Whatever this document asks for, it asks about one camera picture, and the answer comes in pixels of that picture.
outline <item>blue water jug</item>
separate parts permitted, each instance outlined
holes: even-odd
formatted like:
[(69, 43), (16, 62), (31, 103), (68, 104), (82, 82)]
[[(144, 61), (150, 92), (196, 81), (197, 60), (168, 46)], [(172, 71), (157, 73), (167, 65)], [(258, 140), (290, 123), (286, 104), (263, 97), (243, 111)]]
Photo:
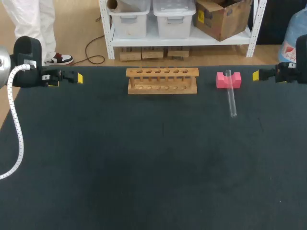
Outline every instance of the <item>blue water jug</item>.
[(307, 6), (305, 9), (292, 16), (282, 47), (279, 50), (280, 62), (296, 63), (295, 44), (296, 40), (307, 34)]

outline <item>metal shelf frame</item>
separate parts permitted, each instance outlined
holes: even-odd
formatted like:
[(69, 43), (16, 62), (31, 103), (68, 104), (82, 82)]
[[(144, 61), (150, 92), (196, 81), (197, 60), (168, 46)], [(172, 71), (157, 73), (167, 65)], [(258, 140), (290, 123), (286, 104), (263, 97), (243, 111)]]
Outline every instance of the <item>metal shelf frame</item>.
[(107, 0), (99, 0), (101, 20), (105, 32), (106, 48), (109, 59), (115, 59), (114, 47), (117, 46), (212, 46), (212, 45), (246, 45), (246, 57), (253, 56), (262, 23), (267, 0), (254, 0), (253, 28), (232, 36), (222, 42), (208, 36), (201, 30), (191, 27), (191, 36), (187, 39), (161, 39), (159, 38), (157, 23), (154, 17), (149, 16), (148, 35), (146, 38), (118, 38), (114, 26), (110, 25), (110, 16), (107, 11)]

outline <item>cardboard box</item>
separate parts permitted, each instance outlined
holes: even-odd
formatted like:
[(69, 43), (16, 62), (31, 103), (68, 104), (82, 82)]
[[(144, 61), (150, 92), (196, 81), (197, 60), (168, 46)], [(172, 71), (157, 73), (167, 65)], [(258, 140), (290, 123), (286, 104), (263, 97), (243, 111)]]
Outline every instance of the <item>cardboard box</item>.
[(123, 47), (119, 53), (121, 61), (137, 61), (142, 59), (141, 47)]
[(148, 58), (163, 58), (164, 57), (164, 49), (163, 47), (143, 47), (142, 48), (142, 59)]
[(197, 0), (194, 25), (218, 41), (245, 30), (252, 0)]
[(190, 47), (188, 46), (170, 46), (168, 48), (168, 57), (182, 57), (187, 58), (189, 56)]

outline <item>person's leg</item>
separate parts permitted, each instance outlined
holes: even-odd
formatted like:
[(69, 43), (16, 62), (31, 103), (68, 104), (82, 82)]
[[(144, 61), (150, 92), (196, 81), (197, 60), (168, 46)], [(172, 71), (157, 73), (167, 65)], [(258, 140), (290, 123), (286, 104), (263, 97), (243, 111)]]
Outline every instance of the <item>person's leg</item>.
[(46, 58), (46, 44), (41, 33), (39, 0), (2, 0), (14, 22), (16, 39), (21, 36), (36, 38), (42, 45), (42, 62)]
[(63, 55), (55, 52), (56, 39), (54, 37), (53, 24), (55, 12), (53, 0), (39, 0), (41, 31), (46, 43), (47, 56), (45, 65), (67, 65), (73, 62), (70, 55)]
[(53, 30), (55, 20), (53, 0), (39, 0), (39, 10), (40, 30), (46, 43), (47, 57), (52, 58), (56, 54), (56, 39)]

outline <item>white pants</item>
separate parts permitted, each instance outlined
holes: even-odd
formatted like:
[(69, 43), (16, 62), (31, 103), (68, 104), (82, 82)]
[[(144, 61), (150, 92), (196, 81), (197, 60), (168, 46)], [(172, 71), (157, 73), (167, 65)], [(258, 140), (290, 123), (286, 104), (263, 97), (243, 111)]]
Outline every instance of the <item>white pants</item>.
[(56, 40), (53, 0), (2, 0), (14, 22), (16, 39), (21, 36), (36, 38), (42, 45), (42, 62), (55, 55)]

